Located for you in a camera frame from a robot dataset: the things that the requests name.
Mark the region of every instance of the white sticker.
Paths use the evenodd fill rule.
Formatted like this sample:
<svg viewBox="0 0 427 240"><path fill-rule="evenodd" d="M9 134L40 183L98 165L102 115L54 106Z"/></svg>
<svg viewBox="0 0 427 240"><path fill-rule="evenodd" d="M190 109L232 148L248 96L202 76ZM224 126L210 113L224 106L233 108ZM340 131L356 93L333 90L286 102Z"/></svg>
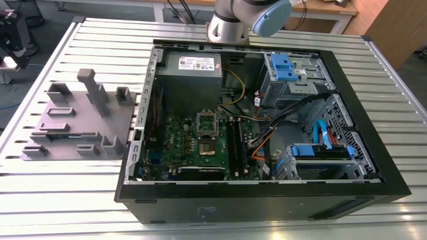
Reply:
<svg viewBox="0 0 427 240"><path fill-rule="evenodd" d="M261 105L261 99L256 97L253 101L254 101L254 106L258 107Z"/></svg>
<svg viewBox="0 0 427 240"><path fill-rule="evenodd" d="M294 69L294 73L296 73L296 74L304 74L304 75L306 75L304 69Z"/></svg>
<svg viewBox="0 0 427 240"><path fill-rule="evenodd" d="M264 166L261 167L262 171L265 172L266 175L269 175L269 167L266 166L266 164L264 164Z"/></svg>
<svg viewBox="0 0 427 240"><path fill-rule="evenodd" d="M178 58L178 70L214 71L214 63L212 57L189 57Z"/></svg>

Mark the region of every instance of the blue cable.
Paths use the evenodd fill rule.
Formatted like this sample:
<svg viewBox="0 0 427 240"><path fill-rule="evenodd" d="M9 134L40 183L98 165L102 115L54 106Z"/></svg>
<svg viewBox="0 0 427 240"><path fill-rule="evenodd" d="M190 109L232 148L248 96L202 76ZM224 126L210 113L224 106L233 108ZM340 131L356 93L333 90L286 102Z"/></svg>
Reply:
<svg viewBox="0 0 427 240"><path fill-rule="evenodd" d="M317 135L317 129L318 126L321 128L321 141L322 144L325 145L325 149L332 149L332 145L329 143L329 136L328 136L328 128L326 128L326 124L322 120L316 120L313 122L313 126L312 126L312 141L314 144L318 143L318 135Z"/></svg>
<svg viewBox="0 0 427 240"><path fill-rule="evenodd" d="M2 106L2 107L0 107L0 110L2 110L2 109L10 109L10 108L16 107L16 106L20 105L20 104L21 104L21 103L14 104L14 105L12 105L12 106Z"/></svg>

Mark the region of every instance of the table leg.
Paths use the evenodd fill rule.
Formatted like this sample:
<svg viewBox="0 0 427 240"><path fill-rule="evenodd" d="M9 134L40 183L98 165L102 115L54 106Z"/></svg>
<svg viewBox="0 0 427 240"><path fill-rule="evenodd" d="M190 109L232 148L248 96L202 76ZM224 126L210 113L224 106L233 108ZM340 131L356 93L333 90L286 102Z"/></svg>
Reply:
<svg viewBox="0 0 427 240"><path fill-rule="evenodd" d="M164 23L162 9L165 5L162 3L153 2L152 3L152 11L153 11L153 20L157 23Z"/></svg>
<svg viewBox="0 0 427 240"><path fill-rule="evenodd" d="M352 15L338 15L338 20L333 25L330 34L342 34L350 19L352 19Z"/></svg>

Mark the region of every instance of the power supply label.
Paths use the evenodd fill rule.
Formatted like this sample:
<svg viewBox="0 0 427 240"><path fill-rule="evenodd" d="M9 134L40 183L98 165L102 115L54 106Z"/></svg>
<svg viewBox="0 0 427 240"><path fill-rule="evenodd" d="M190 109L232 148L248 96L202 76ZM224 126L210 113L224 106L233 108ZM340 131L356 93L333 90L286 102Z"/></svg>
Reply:
<svg viewBox="0 0 427 240"><path fill-rule="evenodd" d="M214 63L212 57L189 57L178 58L178 70L214 71Z"/></svg>

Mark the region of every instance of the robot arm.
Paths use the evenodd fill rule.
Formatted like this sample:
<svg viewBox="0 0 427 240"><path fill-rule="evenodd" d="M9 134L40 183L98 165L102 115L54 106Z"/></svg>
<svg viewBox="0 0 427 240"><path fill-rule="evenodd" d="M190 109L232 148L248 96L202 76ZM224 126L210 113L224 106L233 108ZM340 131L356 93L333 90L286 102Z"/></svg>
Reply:
<svg viewBox="0 0 427 240"><path fill-rule="evenodd" d="M22 14L16 10L0 10L0 48L6 57L0 57L0 70L24 69L29 59L24 55L29 32Z"/></svg>
<svg viewBox="0 0 427 240"><path fill-rule="evenodd" d="M245 44L248 28L260 37L269 37L290 16L289 0L217 0L208 25L213 43Z"/></svg>

